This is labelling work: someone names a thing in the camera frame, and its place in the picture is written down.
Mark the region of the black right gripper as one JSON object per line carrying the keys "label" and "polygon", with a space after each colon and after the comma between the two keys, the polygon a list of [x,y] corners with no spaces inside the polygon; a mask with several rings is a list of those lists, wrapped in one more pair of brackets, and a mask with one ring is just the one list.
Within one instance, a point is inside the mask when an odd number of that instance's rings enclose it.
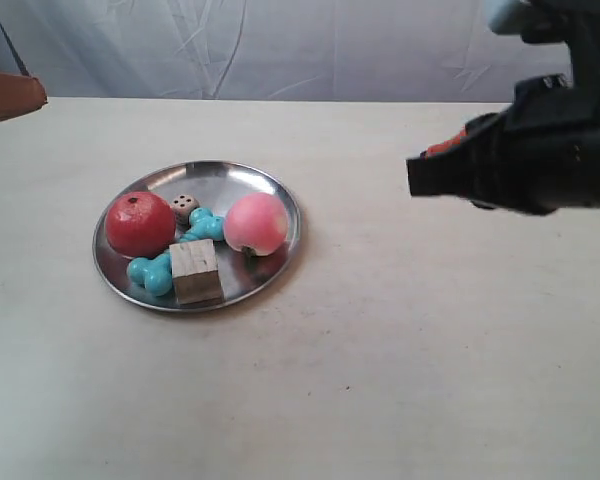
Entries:
{"label": "black right gripper", "polygon": [[414,197],[451,196],[524,215],[600,209],[600,83],[519,82],[512,104],[478,116],[406,162]]}

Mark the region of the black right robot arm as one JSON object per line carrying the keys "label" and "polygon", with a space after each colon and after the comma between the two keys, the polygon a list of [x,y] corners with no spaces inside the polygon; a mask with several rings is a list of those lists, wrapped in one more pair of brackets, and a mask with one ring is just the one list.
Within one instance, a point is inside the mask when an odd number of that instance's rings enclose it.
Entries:
{"label": "black right robot arm", "polygon": [[600,1],[490,1],[487,17],[497,35],[565,44],[572,78],[520,81],[506,109],[407,160],[411,195],[534,216],[600,209]]}

